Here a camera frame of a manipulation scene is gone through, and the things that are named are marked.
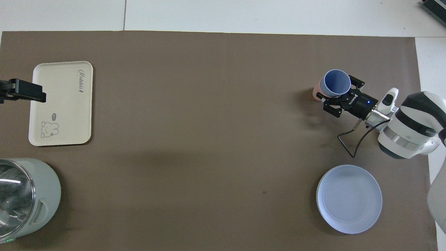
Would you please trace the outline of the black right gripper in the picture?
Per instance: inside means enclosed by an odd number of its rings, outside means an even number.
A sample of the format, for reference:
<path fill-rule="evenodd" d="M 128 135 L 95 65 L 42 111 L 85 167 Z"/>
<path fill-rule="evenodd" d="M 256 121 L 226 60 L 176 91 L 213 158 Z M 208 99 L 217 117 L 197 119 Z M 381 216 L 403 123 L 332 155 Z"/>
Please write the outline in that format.
<path fill-rule="evenodd" d="M 316 97 L 322 102 L 323 111 L 341 117 L 343 110 L 353 116 L 365 120 L 369 113 L 376 107 L 378 100 L 361 92 L 365 82 L 350 75 L 351 90 L 345 94 L 329 97 L 321 92 L 316 92 Z"/>

